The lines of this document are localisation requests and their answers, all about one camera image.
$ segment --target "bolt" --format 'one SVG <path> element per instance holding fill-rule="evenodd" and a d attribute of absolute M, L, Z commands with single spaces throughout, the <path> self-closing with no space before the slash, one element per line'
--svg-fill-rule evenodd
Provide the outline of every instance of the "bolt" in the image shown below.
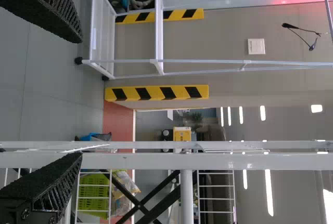
<path fill-rule="evenodd" d="M 48 224 L 55 224 L 55 223 L 56 223 L 56 217 L 52 216 L 48 221 Z"/>
<path fill-rule="evenodd" d="M 30 209 L 26 207 L 21 214 L 21 219 L 25 220 L 30 215 Z"/>

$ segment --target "yellow box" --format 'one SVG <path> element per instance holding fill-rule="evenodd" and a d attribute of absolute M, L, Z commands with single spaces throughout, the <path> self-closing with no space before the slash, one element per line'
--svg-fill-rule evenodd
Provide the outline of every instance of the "yellow box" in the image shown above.
<path fill-rule="evenodd" d="M 191 142 L 191 127 L 173 127 L 173 140 Z"/>

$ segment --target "yellow and black warning strip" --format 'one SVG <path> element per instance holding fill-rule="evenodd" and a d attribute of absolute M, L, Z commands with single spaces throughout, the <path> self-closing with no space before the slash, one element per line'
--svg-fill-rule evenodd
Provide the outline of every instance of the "yellow and black warning strip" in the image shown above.
<path fill-rule="evenodd" d="M 125 86 L 107 87 L 105 89 L 105 100 L 109 102 L 140 100 L 186 100 L 208 98 L 208 85 Z"/>
<path fill-rule="evenodd" d="M 203 8 L 163 11 L 163 21 L 200 19 L 203 19 Z M 138 14 L 122 15 L 116 17 L 116 24 L 148 23 L 154 21 L 155 12 L 141 12 Z"/>

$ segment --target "green plastic crate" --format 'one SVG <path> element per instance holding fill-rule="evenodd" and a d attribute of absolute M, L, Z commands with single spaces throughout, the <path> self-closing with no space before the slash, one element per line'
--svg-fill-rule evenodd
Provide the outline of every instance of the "green plastic crate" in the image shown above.
<path fill-rule="evenodd" d="M 104 174 L 92 174 L 80 178 L 81 185 L 110 185 Z M 109 197 L 110 187 L 80 186 L 79 197 Z M 109 210 L 109 199 L 79 199 L 79 210 Z M 109 218 L 108 212 L 84 212 L 89 215 Z"/>

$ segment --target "white metal frame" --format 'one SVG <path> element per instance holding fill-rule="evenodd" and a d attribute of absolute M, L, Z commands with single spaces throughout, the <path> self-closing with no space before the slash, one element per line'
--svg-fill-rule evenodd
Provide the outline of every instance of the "white metal frame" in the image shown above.
<path fill-rule="evenodd" d="M 82 169 L 180 169 L 181 184 L 183 184 L 182 205 L 186 209 L 182 212 L 184 224 L 193 224 L 193 195 L 192 190 L 189 190 L 191 187 L 188 187 L 193 185 L 192 170 L 333 170 L 333 153 L 329 153 L 330 148 L 333 147 L 333 141 L 9 141 L 0 142 L 0 147 L 15 150 L 0 153 L 0 168 L 6 169 L 4 185 L 7 182 L 8 168 L 41 168 L 63 157 L 66 153 L 81 150 L 98 151 L 83 154 Z M 184 149 L 187 152 L 110 153 L 110 149 L 113 148 Z M 189 149 L 204 150 L 204 153 L 190 153 Z M 326 153 L 317 153 L 318 150 L 325 150 Z M 76 198 L 75 215 L 78 211 L 78 198 Z"/>
<path fill-rule="evenodd" d="M 92 20 L 89 59 L 83 60 L 94 69 L 101 72 L 110 79 L 121 78 L 141 78 L 156 76 L 175 76 L 175 75 L 195 75 L 210 73 L 231 73 L 231 72 L 250 72 L 250 71 L 285 71 L 285 70 L 307 70 L 307 69 L 330 69 L 333 62 L 298 62 L 298 61 L 267 61 L 267 60 L 228 60 L 228 59 L 164 59 L 163 58 L 163 11 L 176 8 L 193 8 L 202 3 L 225 0 L 205 0 L 191 4 L 176 5 L 165 7 L 163 0 L 155 0 L 155 9 L 135 10 L 117 14 L 108 0 L 93 0 Z M 329 22 L 330 34 L 333 41 L 333 23 L 328 0 L 324 0 Z M 135 14 L 138 12 L 155 12 L 155 57 L 152 59 L 115 59 L 114 58 L 114 31 L 117 16 Z M 115 76 L 115 63 L 152 63 L 157 69 L 157 73 L 143 75 Z M 164 72 L 164 63 L 216 63 L 216 64 L 239 64 L 239 68 L 184 71 L 184 72 Z M 251 64 L 263 64 L 266 67 L 249 67 Z"/>

